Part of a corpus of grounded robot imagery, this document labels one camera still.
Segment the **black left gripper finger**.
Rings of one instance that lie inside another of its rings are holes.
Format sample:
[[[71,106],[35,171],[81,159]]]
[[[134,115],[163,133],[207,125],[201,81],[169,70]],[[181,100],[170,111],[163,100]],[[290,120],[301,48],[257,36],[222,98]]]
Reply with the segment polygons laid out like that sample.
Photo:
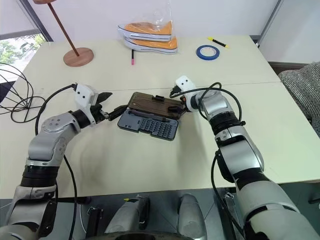
[[[96,103],[102,103],[106,101],[113,93],[112,92],[101,92],[98,94]]]
[[[120,105],[117,108],[115,108],[112,112],[108,114],[108,120],[113,121],[116,118],[120,117],[126,110],[128,106],[127,105]]]

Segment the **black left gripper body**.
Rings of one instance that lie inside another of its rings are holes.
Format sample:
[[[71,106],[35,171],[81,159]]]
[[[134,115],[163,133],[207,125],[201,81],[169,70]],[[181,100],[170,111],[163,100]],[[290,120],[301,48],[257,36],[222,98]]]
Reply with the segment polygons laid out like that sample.
[[[97,103],[96,105],[92,105],[90,107],[90,112],[96,123],[100,123],[104,120],[108,120],[110,117],[107,112],[104,112],[102,110],[102,105],[100,103]]]

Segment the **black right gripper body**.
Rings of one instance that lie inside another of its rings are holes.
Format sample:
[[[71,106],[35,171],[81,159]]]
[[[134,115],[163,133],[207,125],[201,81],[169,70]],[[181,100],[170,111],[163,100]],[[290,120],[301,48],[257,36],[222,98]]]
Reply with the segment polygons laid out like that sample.
[[[177,98],[177,97],[181,97],[181,96],[184,96],[183,90],[178,85],[175,85],[172,88],[172,90],[171,90],[171,92],[169,94],[169,97],[171,99],[173,99],[173,98]]]

